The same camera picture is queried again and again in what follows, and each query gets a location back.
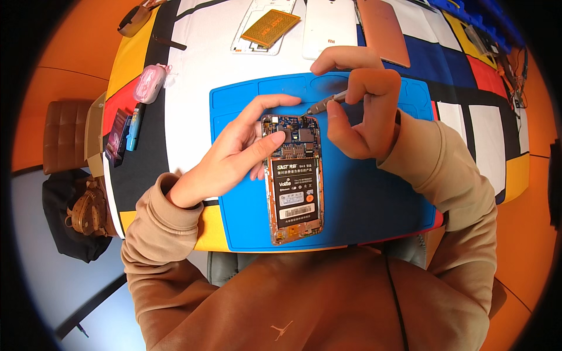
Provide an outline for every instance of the purple box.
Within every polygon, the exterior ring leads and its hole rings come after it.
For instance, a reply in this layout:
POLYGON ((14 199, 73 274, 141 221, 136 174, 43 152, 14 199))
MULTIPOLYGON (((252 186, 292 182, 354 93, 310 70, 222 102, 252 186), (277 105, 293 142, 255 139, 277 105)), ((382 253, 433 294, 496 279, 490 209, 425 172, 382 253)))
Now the purple box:
POLYGON ((125 137, 129 133, 129 125, 131 124, 131 117, 120 108, 117 109, 113 127, 109 133, 109 139, 106 145, 106 156, 113 167, 123 163, 123 156, 125 154, 125 137))

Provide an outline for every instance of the tan sweatshirt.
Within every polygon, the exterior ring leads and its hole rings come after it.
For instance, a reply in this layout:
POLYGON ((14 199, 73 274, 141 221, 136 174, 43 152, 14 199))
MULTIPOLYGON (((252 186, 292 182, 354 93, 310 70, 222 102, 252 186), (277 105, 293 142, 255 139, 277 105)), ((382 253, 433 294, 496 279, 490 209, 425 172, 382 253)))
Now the tan sweatshirt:
MULTIPOLYGON (((455 130, 405 113, 379 168, 449 215, 427 271, 389 259, 410 350, 479 349, 496 271, 490 182, 455 130)), ((164 197, 177 179, 163 174, 141 197, 121 251, 148 350, 404 348, 384 256, 369 247, 261 254, 222 288, 209 284, 186 260, 202 204, 164 197)))

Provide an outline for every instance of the box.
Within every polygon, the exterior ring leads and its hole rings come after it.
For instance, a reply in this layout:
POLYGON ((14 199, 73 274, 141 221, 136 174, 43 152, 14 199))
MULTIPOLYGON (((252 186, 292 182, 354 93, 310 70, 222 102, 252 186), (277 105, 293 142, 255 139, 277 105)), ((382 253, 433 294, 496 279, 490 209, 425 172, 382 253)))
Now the box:
POLYGON ((113 167, 117 167, 123 163, 125 156, 126 136, 129 133, 129 125, 132 116, 122 109, 118 108, 113 121, 113 127, 109 132, 109 138, 106 145, 106 156, 113 167))
POLYGON ((105 97, 103 93, 92 103, 86 117, 84 132, 84 159, 88 161, 88 168, 94 178, 103 176, 103 112, 105 110, 105 97))

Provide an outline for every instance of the sweatshirt sleeve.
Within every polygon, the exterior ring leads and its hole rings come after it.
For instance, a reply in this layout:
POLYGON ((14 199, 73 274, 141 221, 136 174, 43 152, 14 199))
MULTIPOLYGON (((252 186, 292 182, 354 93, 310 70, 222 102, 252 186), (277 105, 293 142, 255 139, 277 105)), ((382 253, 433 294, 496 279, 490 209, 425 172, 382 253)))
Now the sweatshirt sleeve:
POLYGON ((169 203, 164 194, 177 180, 174 174, 162 174, 145 192, 137 202, 137 216, 121 247, 147 350, 217 289, 186 259, 197 241, 203 204, 195 209, 180 209, 169 203))
POLYGON ((408 181, 442 212, 446 233, 428 271, 490 312, 496 272, 494 191, 464 141, 440 121, 416 120, 401 113, 391 154, 379 168, 408 181))

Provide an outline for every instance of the pink case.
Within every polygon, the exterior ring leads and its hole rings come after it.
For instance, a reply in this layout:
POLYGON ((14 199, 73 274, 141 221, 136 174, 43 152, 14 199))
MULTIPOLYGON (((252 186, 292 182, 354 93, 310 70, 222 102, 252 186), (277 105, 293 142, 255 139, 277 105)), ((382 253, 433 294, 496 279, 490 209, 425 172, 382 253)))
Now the pink case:
POLYGON ((133 98, 142 103, 153 103, 166 80, 166 70, 161 66, 146 66, 133 91, 133 98))

